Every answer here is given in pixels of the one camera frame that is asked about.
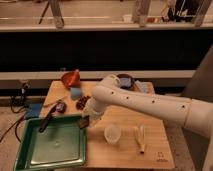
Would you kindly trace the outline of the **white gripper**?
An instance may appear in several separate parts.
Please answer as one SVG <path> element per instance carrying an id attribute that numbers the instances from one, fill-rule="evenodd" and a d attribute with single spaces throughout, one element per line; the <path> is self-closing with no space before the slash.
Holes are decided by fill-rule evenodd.
<path id="1" fill-rule="evenodd" d="M 83 109 L 82 116 L 89 116 L 87 128 L 92 128 L 96 125 L 96 120 L 100 119 L 106 110 L 106 105 L 95 99 L 89 99 Z"/>

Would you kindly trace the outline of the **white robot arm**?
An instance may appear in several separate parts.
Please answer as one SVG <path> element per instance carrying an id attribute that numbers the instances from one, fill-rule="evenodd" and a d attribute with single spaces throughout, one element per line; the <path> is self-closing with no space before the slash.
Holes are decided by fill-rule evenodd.
<path id="1" fill-rule="evenodd" d="M 210 102 L 124 90 L 119 78 L 111 74 L 93 87 L 83 115 L 99 120 L 109 105 L 175 122 L 207 138 L 213 136 L 213 103 Z"/>

